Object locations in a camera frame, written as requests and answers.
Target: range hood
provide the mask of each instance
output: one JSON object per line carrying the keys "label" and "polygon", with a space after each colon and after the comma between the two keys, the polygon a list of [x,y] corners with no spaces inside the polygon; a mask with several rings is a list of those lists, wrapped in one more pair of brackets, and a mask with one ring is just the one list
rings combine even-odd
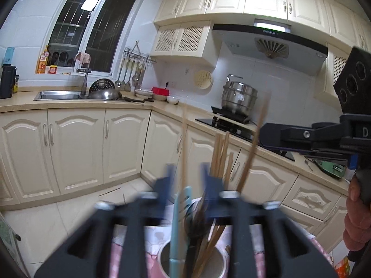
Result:
{"label": "range hood", "polygon": [[272,29],[214,24],[213,33],[236,55],[244,55],[286,66],[316,76],[328,55],[328,49],[306,38]]}

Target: tile floor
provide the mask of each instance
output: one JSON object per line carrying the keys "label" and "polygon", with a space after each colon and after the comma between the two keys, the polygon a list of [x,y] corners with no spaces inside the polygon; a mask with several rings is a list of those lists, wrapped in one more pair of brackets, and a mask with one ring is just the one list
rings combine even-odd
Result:
{"label": "tile floor", "polygon": [[70,200],[8,211],[3,215],[13,230],[22,237],[22,241],[18,243],[19,250],[33,278],[47,257],[92,213],[95,202],[130,202],[139,191],[150,188],[139,178]]}

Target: black thermos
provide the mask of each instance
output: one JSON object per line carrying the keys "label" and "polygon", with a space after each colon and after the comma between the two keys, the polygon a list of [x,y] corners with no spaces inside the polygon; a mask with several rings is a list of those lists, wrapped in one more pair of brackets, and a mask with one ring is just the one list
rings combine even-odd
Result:
{"label": "black thermos", "polygon": [[3,73],[1,74],[0,81],[0,99],[12,97],[16,73],[16,66],[3,65]]}

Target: pot handle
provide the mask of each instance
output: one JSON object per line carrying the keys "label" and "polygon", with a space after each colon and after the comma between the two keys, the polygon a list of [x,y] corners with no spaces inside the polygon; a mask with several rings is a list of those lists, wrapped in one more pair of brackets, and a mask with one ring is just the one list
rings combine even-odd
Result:
{"label": "pot handle", "polygon": [[243,79],[243,77],[240,77],[240,76],[237,76],[237,75],[233,75],[233,74],[229,74],[228,76],[227,76],[227,81],[229,81],[229,78],[230,77],[236,77],[236,78],[239,78],[239,79]]}

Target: window pane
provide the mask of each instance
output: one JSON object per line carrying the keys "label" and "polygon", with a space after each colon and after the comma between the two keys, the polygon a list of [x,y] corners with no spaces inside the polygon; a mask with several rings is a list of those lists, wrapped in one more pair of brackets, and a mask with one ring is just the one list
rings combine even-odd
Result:
{"label": "window pane", "polygon": [[88,24],[89,11],[82,10],[85,0],[67,0],[49,40],[48,65],[74,66],[81,38]]}
{"label": "window pane", "polygon": [[135,0],[106,0],[94,24],[86,52],[94,71],[110,72],[121,31]]}

